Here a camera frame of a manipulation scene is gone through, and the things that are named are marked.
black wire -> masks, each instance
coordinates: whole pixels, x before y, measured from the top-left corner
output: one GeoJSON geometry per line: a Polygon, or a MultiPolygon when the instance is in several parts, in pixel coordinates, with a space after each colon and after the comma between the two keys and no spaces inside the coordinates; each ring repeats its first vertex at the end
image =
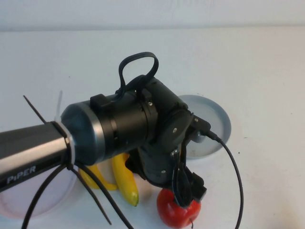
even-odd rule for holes
{"type": "Polygon", "coordinates": [[[104,195],[106,196],[106,198],[108,199],[108,201],[112,205],[113,209],[119,215],[119,217],[121,218],[123,223],[126,225],[126,227],[128,229],[133,229],[132,225],[129,223],[129,221],[126,219],[126,217],[123,215],[123,213],[121,212],[119,207],[116,205],[115,201],[112,199],[111,195],[109,194],[109,192],[107,191],[105,186],[100,182],[100,180],[83,164],[81,164],[79,162],[75,162],[75,165],[77,167],[79,167],[80,169],[82,169],[85,173],[87,173],[88,176],[90,176],[92,180],[94,180],[94,182],[98,185],[100,190],[104,193],[104,195]]]}
{"type": "Polygon", "coordinates": [[[46,189],[46,187],[49,185],[49,183],[51,183],[51,181],[66,167],[66,165],[61,165],[59,167],[57,167],[46,179],[45,181],[42,183],[42,185],[39,187],[39,189],[37,190],[32,202],[30,203],[30,206],[28,208],[27,213],[25,214],[24,220],[23,220],[23,224],[21,229],[26,229],[28,227],[31,215],[34,211],[34,208],[39,200],[39,198],[41,197],[42,193],[44,192],[44,190],[46,189]]]}
{"type": "Polygon", "coordinates": [[[41,114],[39,114],[39,112],[36,110],[36,108],[33,106],[33,104],[28,100],[28,98],[24,95],[23,96],[25,98],[25,100],[28,102],[28,104],[30,105],[30,107],[32,108],[32,110],[35,112],[35,114],[40,118],[40,120],[46,124],[46,120],[44,120],[44,118],[41,116],[41,114]]]}
{"type": "Polygon", "coordinates": [[[108,218],[106,212],[104,211],[104,209],[102,208],[99,200],[97,199],[96,195],[94,194],[94,192],[91,190],[91,188],[89,188],[89,186],[87,185],[87,183],[84,181],[84,179],[81,177],[81,175],[73,168],[71,167],[69,170],[71,170],[76,176],[77,178],[80,180],[80,182],[82,183],[82,185],[84,185],[84,187],[87,189],[87,191],[90,193],[90,195],[92,196],[92,198],[94,199],[96,205],[99,207],[99,209],[101,210],[102,214],[105,216],[106,220],[108,221],[108,223],[110,225],[112,225],[110,219],[108,218]]]}
{"type": "Polygon", "coordinates": [[[121,81],[121,86],[118,90],[117,95],[115,96],[113,102],[117,102],[120,99],[122,99],[122,97],[124,96],[125,92],[126,92],[126,84],[125,84],[125,80],[123,77],[123,69],[125,68],[126,65],[128,65],[130,62],[144,58],[144,57],[153,57],[154,59],[154,63],[153,63],[153,67],[151,68],[151,70],[142,78],[141,80],[141,85],[146,85],[156,74],[158,68],[159,68],[159,61],[157,59],[157,57],[151,53],[151,52],[141,52],[132,56],[129,56],[127,58],[125,58],[119,66],[119,77],[120,77],[120,81],[121,81]]]}
{"type": "Polygon", "coordinates": [[[226,144],[222,141],[222,139],[218,139],[218,142],[224,147],[224,149],[227,151],[232,163],[233,163],[233,166],[234,166],[234,169],[235,169],[235,172],[236,172],[236,176],[237,176],[237,180],[238,180],[238,185],[239,185],[239,192],[240,192],[240,207],[239,207],[239,213],[238,213],[238,218],[237,218],[237,223],[236,223],[236,226],[235,226],[235,229],[239,229],[239,225],[242,221],[242,217],[243,217],[243,210],[244,210],[244,190],[243,190],[243,185],[242,185],[242,179],[240,177],[240,174],[239,174],[239,170],[238,170],[238,167],[237,167],[237,164],[234,160],[234,157],[231,153],[231,151],[229,150],[229,148],[226,146],[226,144]]]}

